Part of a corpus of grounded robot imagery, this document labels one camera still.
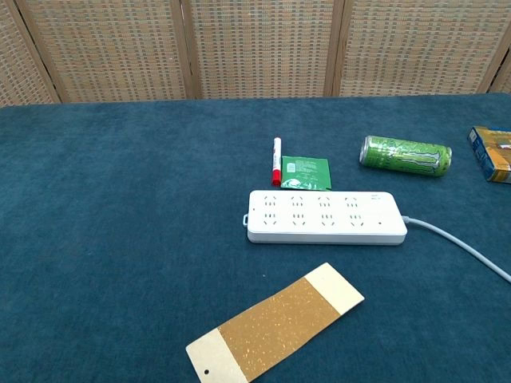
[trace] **power cord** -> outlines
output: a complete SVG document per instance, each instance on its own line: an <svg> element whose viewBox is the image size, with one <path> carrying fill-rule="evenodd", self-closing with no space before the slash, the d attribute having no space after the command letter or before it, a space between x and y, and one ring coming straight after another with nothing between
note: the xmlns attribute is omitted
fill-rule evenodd
<svg viewBox="0 0 511 383"><path fill-rule="evenodd" d="M421 221L420 219L413 219L410 217L407 217L404 215L402 217L402 220L404 223L412 223L414 225L425 227L426 229L430 229L431 231L434 231L435 233L438 233L439 235L447 238L449 241L452 241L456 243L459 247L462 249L468 251L471 255L479 259L481 262L483 262L487 267L489 267L491 270L495 271L497 274L499 274L503 279L505 279L507 282L511 283L511 275L503 271L499 266L497 266L495 263L487 259L483 254L481 254L479 251L474 249L473 247L470 247L460 239L456 238L454 235L449 234L447 231L443 231L442 229Z"/></svg>

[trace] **green sachet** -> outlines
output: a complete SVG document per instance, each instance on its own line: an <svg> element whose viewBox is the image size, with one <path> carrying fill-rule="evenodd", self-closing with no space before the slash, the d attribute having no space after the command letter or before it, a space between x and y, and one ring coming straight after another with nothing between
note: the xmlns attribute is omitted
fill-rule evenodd
<svg viewBox="0 0 511 383"><path fill-rule="evenodd" d="M330 169L324 158L282 156L282 188L331 190Z"/></svg>

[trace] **wicker panel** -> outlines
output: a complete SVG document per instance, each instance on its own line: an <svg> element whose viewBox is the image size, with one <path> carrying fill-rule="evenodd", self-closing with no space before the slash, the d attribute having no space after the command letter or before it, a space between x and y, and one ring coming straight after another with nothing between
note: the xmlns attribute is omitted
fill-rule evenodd
<svg viewBox="0 0 511 383"><path fill-rule="evenodd" d="M323 95L333 0L190 3L205 98Z"/></svg>
<svg viewBox="0 0 511 383"><path fill-rule="evenodd" d="M25 3L69 101L185 97L171 1Z"/></svg>
<svg viewBox="0 0 511 383"><path fill-rule="evenodd" d="M0 0L0 106L52 102L6 0Z"/></svg>
<svg viewBox="0 0 511 383"><path fill-rule="evenodd" d="M354 0L340 94L475 93L510 21L509 0Z"/></svg>
<svg viewBox="0 0 511 383"><path fill-rule="evenodd" d="M491 87L491 92L511 93L511 49L502 63L495 82Z"/></svg>

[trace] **power strip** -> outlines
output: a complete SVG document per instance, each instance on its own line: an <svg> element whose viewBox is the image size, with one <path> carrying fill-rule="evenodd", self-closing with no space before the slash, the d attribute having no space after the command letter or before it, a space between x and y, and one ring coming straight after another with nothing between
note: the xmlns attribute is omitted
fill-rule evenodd
<svg viewBox="0 0 511 383"><path fill-rule="evenodd" d="M398 245L407 233L394 197L366 191L255 190L244 226L254 243Z"/></svg>

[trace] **cork board strip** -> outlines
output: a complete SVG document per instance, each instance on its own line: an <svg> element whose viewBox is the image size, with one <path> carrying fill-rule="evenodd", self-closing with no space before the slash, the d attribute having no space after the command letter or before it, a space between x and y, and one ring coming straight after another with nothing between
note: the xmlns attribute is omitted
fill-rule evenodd
<svg viewBox="0 0 511 383"><path fill-rule="evenodd" d="M202 383L253 381L363 299L324 263L197 339L186 351Z"/></svg>

